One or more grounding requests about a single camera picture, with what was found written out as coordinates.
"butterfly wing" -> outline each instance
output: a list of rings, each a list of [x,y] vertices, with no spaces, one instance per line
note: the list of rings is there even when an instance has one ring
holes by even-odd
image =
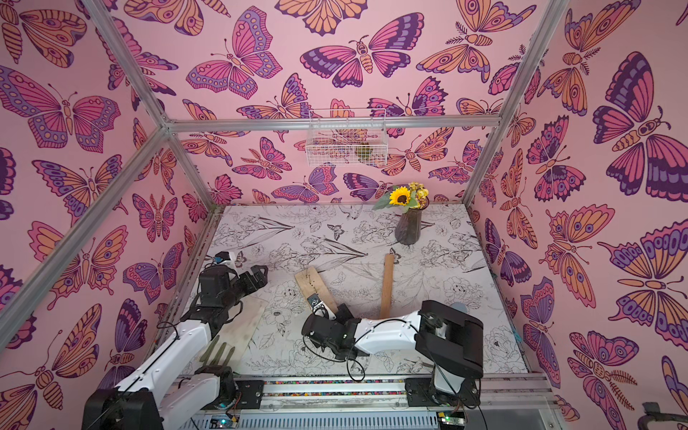
[[[224,162],[232,167],[232,157],[227,151],[222,149],[218,144],[211,142],[208,139],[187,139],[182,141],[182,146],[186,152],[192,154],[206,154],[208,157],[221,158]]]
[[[158,268],[150,263],[138,263],[129,266],[122,273],[122,282],[128,283],[134,291],[143,290],[148,304],[160,296],[160,277]]]
[[[99,347],[95,342],[102,311],[100,304],[94,305],[69,333],[52,364],[57,376],[78,378],[96,364]]]
[[[28,10],[19,14],[24,31],[36,49],[58,67],[69,67],[74,54],[63,46],[74,44],[86,34],[86,21],[63,10]]]
[[[35,80],[8,67],[0,66],[0,81],[2,106],[29,118],[39,148],[63,148],[67,144],[67,123],[60,102]]]
[[[131,195],[133,207],[138,211],[138,223],[141,227],[147,229],[146,235],[150,242],[155,241],[155,212],[151,205],[140,195],[134,193]]]
[[[317,47],[303,54],[301,56],[301,64],[316,75],[329,78],[340,67],[355,58],[356,51],[352,48],[329,45]]]
[[[208,216],[208,209],[206,209],[203,202],[189,193],[184,194],[182,200],[186,207],[189,208],[189,219],[191,221],[198,222],[199,219],[206,219],[206,216]]]
[[[614,430],[626,430],[626,424],[623,422],[619,406],[616,405],[612,393],[609,392],[601,380],[596,376],[586,376],[583,379],[583,390],[590,400],[602,409],[609,425]]]
[[[99,290],[107,288],[110,294],[113,294],[108,285],[117,273],[115,264],[120,260],[125,250],[127,234],[127,227],[119,226],[98,244],[92,254],[91,271],[88,274],[88,284],[91,288],[98,288]]]
[[[488,93],[496,96],[497,94],[506,91],[511,88],[511,83],[516,76],[516,71],[521,63],[508,64],[497,70],[497,73],[492,77],[490,82],[490,89]]]
[[[669,136],[647,137],[647,194],[688,202],[688,147]]]
[[[165,259],[162,260],[162,278],[164,286],[167,290],[177,285],[177,268],[182,263],[182,254],[184,253],[184,244],[178,242],[172,245]]]
[[[654,331],[676,346],[688,351],[688,310],[663,291],[658,291],[659,306]]]

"pink wallpaper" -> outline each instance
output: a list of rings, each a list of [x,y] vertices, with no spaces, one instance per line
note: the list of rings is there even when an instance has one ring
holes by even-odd
[[[513,123],[534,131],[502,142],[471,207],[572,429],[634,428],[650,401],[688,413],[688,27],[672,4],[572,3]]]

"dark glass vase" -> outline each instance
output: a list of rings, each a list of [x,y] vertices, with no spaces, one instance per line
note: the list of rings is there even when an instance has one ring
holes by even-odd
[[[402,245],[413,245],[420,239],[420,218],[423,209],[409,209],[401,214],[399,224],[394,229],[394,237]]]

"wire basket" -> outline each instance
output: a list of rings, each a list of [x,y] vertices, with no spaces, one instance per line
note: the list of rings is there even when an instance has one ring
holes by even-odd
[[[320,166],[329,162],[335,166],[345,164],[366,164],[375,167],[387,165],[386,112],[380,109],[379,116],[338,118],[332,122],[332,112],[337,109],[312,109],[308,116],[310,125],[305,143],[305,156],[309,166]],[[316,112],[327,111],[330,118],[320,118]]]

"yellow flower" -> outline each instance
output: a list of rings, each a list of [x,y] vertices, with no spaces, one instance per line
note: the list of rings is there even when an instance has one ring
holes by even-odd
[[[389,195],[389,204],[406,206],[411,199],[411,191],[405,186],[400,186]]]

